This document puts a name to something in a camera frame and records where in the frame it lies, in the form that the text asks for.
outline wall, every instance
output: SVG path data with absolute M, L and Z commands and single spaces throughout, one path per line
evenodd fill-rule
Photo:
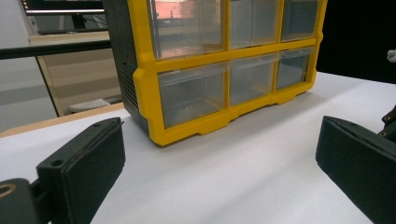
M 0 49 L 28 47 L 28 28 L 19 0 L 0 1 Z M 0 132 L 56 118 L 34 58 L 0 61 Z

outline white table surface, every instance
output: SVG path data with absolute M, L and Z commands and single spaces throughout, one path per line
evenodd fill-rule
M 315 161 L 324 115 L 373 132 L 396 86 L 318 73 L 315 87 L 226 128 L 158 147 L 124 110 L 0 138 L 0 180 L 35 166 L 94 122 L 121 117 L 124 169 L 92 223 L 371 223 Z

